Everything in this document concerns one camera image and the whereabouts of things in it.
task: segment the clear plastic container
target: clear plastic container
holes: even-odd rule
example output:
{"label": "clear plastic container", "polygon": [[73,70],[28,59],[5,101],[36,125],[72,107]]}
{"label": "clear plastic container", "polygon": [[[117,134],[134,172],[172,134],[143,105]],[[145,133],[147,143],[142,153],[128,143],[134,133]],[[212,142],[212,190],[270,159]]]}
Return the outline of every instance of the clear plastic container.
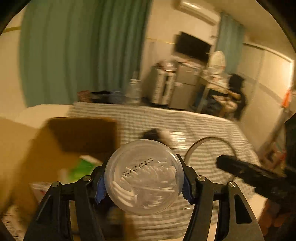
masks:
{"label": "clear plastic container", "polygon": [[141,81],[131,80],[126,91],[126,104],[139,104],[141,102]]}
{"label": "clear plastic container", "polygon": [[105,169],[106,190],[122,210],[150,215],[171,205],[181,193],[181,162],[166,145],[137,140],[120,147]]}

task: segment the television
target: television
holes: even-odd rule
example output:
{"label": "television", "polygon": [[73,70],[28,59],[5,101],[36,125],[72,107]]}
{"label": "television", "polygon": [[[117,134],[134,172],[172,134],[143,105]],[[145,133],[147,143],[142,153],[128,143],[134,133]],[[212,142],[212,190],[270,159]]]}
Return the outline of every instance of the television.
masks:
{"label": "television", "polygon": [[181,32],[175,43],[175,51],[191,58],[208,62],[211,45],[187,33]]}

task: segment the brown cardboard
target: brown cardboard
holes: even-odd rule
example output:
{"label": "brown cardboard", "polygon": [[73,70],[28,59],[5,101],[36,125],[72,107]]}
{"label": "brown cardboard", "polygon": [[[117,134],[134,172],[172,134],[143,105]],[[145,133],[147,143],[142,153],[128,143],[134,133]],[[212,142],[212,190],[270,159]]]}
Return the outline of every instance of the brown cardboard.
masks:
{"label": "brown cardboard", "polygon": [[58,171],[73,168],[80,155],[107,161],[119,147],[118,125],[110,118],[64,117],[50,119],[32,141],[19,175],[14,199],[21,218],[29,223],[37,202],[33,182],[54,182]]}
{"label": "brown cardboard", "polygon": [[0,133],[0,213],[2,213],[10,201],[25,153],[37,130],[0,118]]}

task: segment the green curtain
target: green curtain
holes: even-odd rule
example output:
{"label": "green curtain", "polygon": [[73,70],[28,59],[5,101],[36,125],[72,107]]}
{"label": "green curtain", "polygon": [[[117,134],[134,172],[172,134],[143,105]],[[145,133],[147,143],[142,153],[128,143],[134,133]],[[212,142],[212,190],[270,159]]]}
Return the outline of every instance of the green curtain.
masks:
{"label": "green curtain", "polygon": [[20,38],[27,106],[125,91],[139,72],[151,0],[31,0]]}
{"label": "green curtain", "polygon": [[232,16],[221,13],[219,35],[216,51],[222,51],[225,55],[228,74],[235,73],[242,53],[244,41],[244,26],[234,20]]}

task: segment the metal ring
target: metal ring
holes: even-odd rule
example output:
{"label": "metal ring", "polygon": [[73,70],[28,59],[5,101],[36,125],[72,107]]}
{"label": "metal ring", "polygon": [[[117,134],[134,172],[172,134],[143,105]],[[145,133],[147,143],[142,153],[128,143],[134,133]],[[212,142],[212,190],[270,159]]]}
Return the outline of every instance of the metal ring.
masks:
{"label": "metal ring", "polygon": [[[205,143],[207,141],[210,141],[210,140],[219,140],[219,141],[222,141],[222,142],[226,143],[231,148],[231,150],[232,150],[232,152],[234,154],[234,157],[237,159],[237,153],[236,153],[235,149],[231,146],[231,144],[228,141],[226,141],[226,140],[224,140],[224,139],[222,139],[220,137],[205,137],[205,138],[199,139],[197,142],[195,142],[188,149],[188,151],[186,152],[185,157],[184,157],[184,163],[187,165],[187,163],[189,162],[189,159],[190,159],[192,153],[195,151],[195,149],[198,148],[201,144],[203,144],[203,143]],[[228,179],[227,182],[233,181],[234,178],[235,178],[235,176],[231,175],[231,177]]]}

